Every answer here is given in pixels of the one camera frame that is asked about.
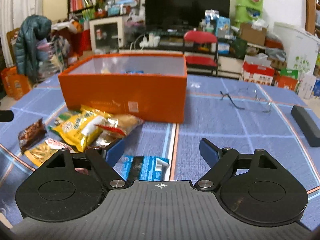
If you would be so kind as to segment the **red folding chair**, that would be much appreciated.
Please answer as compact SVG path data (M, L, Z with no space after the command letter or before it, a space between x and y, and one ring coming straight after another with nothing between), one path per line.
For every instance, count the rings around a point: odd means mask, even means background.
M207 31L190 30L183 37L182 53L185 54L185 45L191 43L193 46L190 54L185 56L187 66L199 68L201 70L210 70L211 74L218 74L219 54L218 39Z

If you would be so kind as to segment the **yellow snack bag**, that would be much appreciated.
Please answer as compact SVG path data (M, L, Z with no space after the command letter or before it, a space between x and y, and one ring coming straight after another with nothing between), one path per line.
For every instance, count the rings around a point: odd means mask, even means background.
M89 106L82 105L80 113L55 126L53 131L69 145L75 146L79 152L84 152L102 132L98 125L113 115Z

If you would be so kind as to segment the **black glasses case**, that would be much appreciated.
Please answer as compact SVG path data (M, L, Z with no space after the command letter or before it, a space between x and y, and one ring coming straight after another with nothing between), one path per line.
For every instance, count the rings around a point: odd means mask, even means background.
M291 115L297 125L302 130L307 142L311 147L320 146L320 131L314 120L305 110L305 108L294 105L291 110Z

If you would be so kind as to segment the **blue plaid tablecloth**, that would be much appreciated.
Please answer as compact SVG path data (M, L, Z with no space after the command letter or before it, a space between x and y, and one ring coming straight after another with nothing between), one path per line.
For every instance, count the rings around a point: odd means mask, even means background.
M239 111L221 101L220 90L254 86L272 103L271 113ZM125 155L167 158L166 177L197 181L208 171L199 152L206 138L218 147L241 153L267 150L306 188L308 206L302 222L314 229L319 225L319 148L311 147L293 119L291 109L304 102L289 90L236 80L191 75L188 77L184 123L146 122L124 141ZM15 192L33 171L33 163L20 153L17 135L36 120L52 126L66 111L57 77L40 84L16 103L1 104L12 109L14 120L1 124L1 214L10 224L21 221Z

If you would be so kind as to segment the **black flat television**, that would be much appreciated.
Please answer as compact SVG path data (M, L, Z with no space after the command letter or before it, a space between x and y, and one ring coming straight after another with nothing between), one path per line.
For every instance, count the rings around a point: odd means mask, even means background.
M230 0L145 0L146 27L149 30L196 27L207 10L229 18L229 7Z

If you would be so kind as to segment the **clear brown cake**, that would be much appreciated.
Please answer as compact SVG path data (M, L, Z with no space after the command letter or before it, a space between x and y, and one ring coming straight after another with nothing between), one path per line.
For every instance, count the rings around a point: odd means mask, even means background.
M143 124L143 120L130 114L118 114L104 118L95 124L102 130L103 138L118 139L127 137L135 128Z

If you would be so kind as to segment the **white glass door cabinet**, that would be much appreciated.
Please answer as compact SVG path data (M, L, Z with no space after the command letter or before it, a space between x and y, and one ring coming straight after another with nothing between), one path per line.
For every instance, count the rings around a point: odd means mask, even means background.
M125 43L126 16L97 18L89 22L91 47L104 54L117 53Z

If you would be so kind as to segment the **dark green puffer jacket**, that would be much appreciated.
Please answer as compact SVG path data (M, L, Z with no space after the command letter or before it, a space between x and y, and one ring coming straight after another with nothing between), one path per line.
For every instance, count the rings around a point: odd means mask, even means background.
M17 72L27 76L32 83L37 82L38 60L37 43L47 38L51 32L52 21L45 16L28 16L21 24L15 43Z

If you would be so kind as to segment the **blue snack packet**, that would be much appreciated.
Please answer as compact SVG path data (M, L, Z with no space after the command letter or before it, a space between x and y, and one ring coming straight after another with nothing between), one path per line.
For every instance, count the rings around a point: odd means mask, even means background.
M125 156L121 176L128 182L135 180L162 181L169 167L169 159L156 156Z

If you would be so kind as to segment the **orange carton on floor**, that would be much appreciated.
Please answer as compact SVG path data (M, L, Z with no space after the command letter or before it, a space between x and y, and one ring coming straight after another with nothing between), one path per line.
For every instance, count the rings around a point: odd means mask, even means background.
M5 68L1 71L1 80L7 96L20 100L31 91L29 79L17 73L17 67Z

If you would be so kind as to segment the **white chest freezer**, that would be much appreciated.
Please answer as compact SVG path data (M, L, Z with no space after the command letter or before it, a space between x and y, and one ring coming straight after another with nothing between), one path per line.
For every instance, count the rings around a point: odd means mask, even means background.
M319 38L295 25L275 22L273 32L280 38L286 53L287 69L298 70L298 79L312 74L319 52Z

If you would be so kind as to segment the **red white gift carton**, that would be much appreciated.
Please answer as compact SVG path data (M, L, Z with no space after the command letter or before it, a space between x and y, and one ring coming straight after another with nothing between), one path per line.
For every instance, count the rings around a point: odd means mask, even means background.
M274 78L275 70L258 64L244 62L240 76L241 81L270 86Z

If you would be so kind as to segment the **orange cardboard box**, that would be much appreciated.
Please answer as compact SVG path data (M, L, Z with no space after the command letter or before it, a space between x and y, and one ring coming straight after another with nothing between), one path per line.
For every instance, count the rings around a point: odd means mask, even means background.
M58 75L68 109L89 106L145 121L182 123L187 92L183 54L93 55Z

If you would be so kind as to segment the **brown glossy snack packet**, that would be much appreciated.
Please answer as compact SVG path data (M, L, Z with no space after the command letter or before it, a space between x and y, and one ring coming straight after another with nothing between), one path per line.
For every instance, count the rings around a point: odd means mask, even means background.
M21 153L27 151L46 135L46 126L43 119L39 119L18 133L18 142Z

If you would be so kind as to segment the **brown cardboard box right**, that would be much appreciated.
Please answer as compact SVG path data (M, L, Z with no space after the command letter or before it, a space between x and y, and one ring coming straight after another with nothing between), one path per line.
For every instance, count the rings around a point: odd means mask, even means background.
M248 43L264 46L266 33L266 28L253 28L250 23L240 24L240 38L247 41Z

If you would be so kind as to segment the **green plastic storage rack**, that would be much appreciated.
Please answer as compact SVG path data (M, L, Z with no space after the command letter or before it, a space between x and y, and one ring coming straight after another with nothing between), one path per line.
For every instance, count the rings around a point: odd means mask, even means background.
M235 0L234 25L249 23L262 18L264 0Z

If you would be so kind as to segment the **shrimp chips snack bag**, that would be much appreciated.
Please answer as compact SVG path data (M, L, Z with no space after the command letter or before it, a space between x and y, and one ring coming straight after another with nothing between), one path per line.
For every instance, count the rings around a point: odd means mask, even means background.
M26 150L24 155L37 167L41 166L46 160L48 160L58 150L67 148L71 153L76 153L71 146L54 140L52 138L46 139L44 142L37 144L33 148Z

